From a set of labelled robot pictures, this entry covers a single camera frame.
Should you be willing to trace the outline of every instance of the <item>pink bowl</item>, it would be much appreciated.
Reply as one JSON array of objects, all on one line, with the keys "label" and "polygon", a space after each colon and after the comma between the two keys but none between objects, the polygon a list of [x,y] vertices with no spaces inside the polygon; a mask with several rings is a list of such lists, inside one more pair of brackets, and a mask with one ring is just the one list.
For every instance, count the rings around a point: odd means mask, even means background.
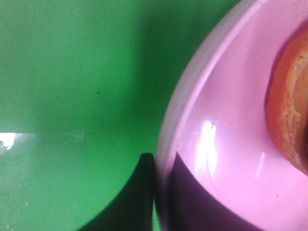
[{"label": "pink bowl", "polygon": [[308,230],[308,178],[267,129],[265,100],[285,43],[307,25],[306,0],[243,0],[184,71],[168,106],[156,164],[163,230],[176,153],[195,179],[263,230]]}]

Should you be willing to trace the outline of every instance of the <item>baked good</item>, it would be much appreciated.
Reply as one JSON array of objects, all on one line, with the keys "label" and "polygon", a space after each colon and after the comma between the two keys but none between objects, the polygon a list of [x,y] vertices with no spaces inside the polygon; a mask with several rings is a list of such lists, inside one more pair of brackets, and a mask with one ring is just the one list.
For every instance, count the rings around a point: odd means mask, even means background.
[{"label": "baked good", "polygon": [[275,66],[266,116],[277,149],[308,175],[308,29],[286,44]]}]

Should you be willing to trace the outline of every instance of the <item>green background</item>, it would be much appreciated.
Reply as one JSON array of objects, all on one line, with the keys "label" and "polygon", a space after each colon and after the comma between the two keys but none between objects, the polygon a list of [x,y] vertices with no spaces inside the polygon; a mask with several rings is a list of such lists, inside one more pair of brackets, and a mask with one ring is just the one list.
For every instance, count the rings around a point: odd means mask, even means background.
[{"label": "green background", "polygon": [[0,230],[98,214],[155,153],[181,73],[237,2],[0,0],[0,132],[31,134],[0,153]]}]

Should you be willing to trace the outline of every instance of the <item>green table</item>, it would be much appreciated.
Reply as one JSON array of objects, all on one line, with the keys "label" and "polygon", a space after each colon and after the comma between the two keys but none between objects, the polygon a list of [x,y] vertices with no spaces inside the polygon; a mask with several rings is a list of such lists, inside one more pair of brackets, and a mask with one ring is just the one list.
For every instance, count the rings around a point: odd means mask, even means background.
[{"label": "green table", "polygon": [[106,207],[237,2],[0,0],[0,132],[15,133],[0,136],[0,230],[74,230]]}]

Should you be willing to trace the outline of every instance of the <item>pastry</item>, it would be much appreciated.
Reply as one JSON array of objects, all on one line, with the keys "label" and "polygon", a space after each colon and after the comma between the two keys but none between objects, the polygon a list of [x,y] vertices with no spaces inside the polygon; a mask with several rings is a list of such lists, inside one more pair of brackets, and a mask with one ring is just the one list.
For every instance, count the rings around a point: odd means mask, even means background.
[{"label": "pastry", "polygon": [[286,44],[275,66],[266,116],[277,149],[308,175],[308,29]]}]

